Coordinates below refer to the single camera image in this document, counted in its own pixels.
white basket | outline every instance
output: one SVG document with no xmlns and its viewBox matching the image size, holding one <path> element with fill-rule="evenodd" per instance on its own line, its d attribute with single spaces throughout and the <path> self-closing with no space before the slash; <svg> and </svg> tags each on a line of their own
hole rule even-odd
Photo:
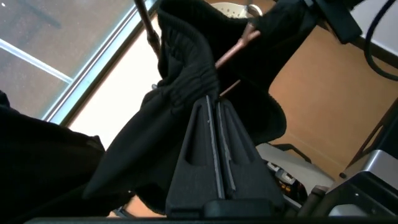
<svg viewBox="0 0 398 224">
<path fill-rule="evenodd" d="M 249 5 L 250 12 L 247 12 L 245 6 L 230 2 L 218 2 L 211 5 L 218 9 L 220 12 L 222 12 L 224 15 L 232 18 L 248 18 L 252 16 L 262 15 L 261 9 L 255 4 Z"/>
</svg>

black garment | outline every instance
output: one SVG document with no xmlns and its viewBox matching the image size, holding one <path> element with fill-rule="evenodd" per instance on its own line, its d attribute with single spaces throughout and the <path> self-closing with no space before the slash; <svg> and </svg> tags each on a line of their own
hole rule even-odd
<svg viewBox="0 0 398 224">
<path fill-rule="evenodd" d="M 220 90 L 237 79 L 241 84 L 226 97 L 254 144 L 283 135 L 285 117 L 268 89 L 294 52 L 279 50 L 291 49 L 304 9 L 299 0 L 279 1 L 252 21 L 262 35 L 216 71 L 215 60 L 238 41 L 248 20 L 230 19 L 202 0 L 161 0 L 158 66 L 163 80 L 116 136 L 85 196 L 134 189 L 151 209 L 163 213 L 193 103 L 205 95 L 215 103 Z"/>
<path fill-rule="evenodd" d="M 98 137 L 20 114 L 0 91 L 0 223 L 107 216 L 131 194 L 82 199 L 103 154 Z"/>
</svg>

black cable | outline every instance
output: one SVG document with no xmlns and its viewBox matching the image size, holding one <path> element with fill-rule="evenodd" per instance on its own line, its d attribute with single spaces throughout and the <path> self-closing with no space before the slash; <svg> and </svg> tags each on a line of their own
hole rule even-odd
<svg viewBox="0 0 398 224">
<path fill-rule="evenodd" d="M 388 0 L 385 5 L 380 9 L 380 11 L 377 13 L 375 18 L 373 19 L 371 26 L 369 27 L 368 33 L 366 34 L 365 38 L 365 46 L 364 46 L 364 53 L 365 53 L 365 58 L 369 66 L 379 75 L 388 78 L 390 80 L 398 81 L 398 76 L 393 75 L 390 73 L 387 73 L 383 71 L 376 63 L 374 63 L 374 60 L 372 58 L 372 53 L 371 53 L 371 41 L 373 37 L 373 33 L 376 30 L 377 25 L 379 24 L 381 18 L 385 15 L 385 13 L 389 10 L 389 8 L 396 2 L 396 0 Z"/>
</svg>

wooden floor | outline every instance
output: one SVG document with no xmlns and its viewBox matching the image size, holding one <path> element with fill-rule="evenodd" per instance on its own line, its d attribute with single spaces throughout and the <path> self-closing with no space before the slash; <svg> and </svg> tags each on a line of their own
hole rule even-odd
<svg viewBox="0 0 398 224">
<path fill-rule="evenodd" d="M 254 4 L 265 12 L 274 2 L 254 0 Z M 138 111 L 150 85 L 160 79 L 156 63 L 143 32 L 70 127 L 99 135 L 107 147 Z M 378 64 L 398 73 L 385 63 Z M 278 74 L 271 95 L 287 117 L 287 132 L 275 142 L 294 144 L 314 164 L 337 177 L 398 97 L 398 83 L 375 74 L 361 49 L 351 44 L 340 45 L 330 33 L 317 27 Z M 120 111 L 117 116 L 115 108 Z"/>
</svg>

white wall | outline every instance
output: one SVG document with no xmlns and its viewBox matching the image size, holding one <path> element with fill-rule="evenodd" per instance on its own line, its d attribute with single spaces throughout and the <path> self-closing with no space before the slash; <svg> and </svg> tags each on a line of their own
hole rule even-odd
<svg viewBox="0 0 398 224">
<path fill-rule="evenodd" d="M 351 12 L 365 37 L 373 18 L 387 0 L 365 0 Z M 379 23 L 373 43 L 398 55 L 398 2 L 394 3 Z"/>
</svg>

